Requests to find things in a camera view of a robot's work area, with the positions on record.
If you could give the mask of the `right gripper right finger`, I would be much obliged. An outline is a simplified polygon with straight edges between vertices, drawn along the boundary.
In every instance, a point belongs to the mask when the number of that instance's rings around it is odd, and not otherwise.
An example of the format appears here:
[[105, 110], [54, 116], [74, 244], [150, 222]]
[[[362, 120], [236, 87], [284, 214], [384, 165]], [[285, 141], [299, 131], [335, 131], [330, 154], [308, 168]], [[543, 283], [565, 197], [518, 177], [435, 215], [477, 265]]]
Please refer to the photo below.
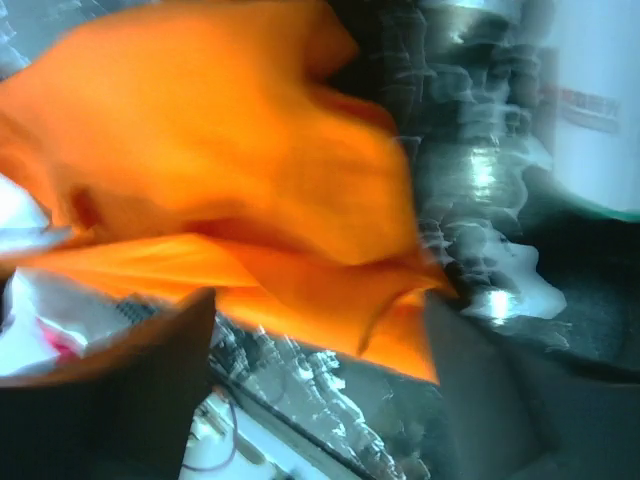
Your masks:
[[639, 376], [504, 337], [426, 295], [461, 479], [636, 479]]

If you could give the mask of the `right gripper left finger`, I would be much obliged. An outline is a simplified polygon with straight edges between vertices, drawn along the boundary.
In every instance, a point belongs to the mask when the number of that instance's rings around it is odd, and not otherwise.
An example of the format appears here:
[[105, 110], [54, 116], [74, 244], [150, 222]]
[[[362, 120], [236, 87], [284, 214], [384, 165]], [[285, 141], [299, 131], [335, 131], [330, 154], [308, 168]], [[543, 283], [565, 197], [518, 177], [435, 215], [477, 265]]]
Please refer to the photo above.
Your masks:
[[2, 378], [2, 478], [178, 478], [215, 313], [200, 289], [79, 360]]

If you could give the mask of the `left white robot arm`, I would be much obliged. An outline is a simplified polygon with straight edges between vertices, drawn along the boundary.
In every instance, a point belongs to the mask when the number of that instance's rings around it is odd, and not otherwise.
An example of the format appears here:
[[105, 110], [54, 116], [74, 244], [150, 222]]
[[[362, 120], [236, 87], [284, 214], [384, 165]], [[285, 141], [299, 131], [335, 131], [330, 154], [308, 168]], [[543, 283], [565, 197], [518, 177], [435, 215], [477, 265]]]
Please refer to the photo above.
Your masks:
[[291, 446], [214, 389], [194, 412], [180, 480], [325, 479]]

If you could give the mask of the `orange t shirt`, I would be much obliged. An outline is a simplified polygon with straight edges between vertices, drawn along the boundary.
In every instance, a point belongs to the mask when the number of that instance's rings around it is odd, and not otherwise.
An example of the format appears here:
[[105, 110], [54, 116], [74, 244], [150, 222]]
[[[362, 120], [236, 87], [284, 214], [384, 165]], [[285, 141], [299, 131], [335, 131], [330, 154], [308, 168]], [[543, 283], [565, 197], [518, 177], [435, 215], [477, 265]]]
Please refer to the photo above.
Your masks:
[[1, 84], [1, 172], [71, 236], [14, 258], [111, 295], [212, 287], [236, 321], [436, 382], [391, 117], [327, 84], [323, 1], [169, 1], [74, 29]]

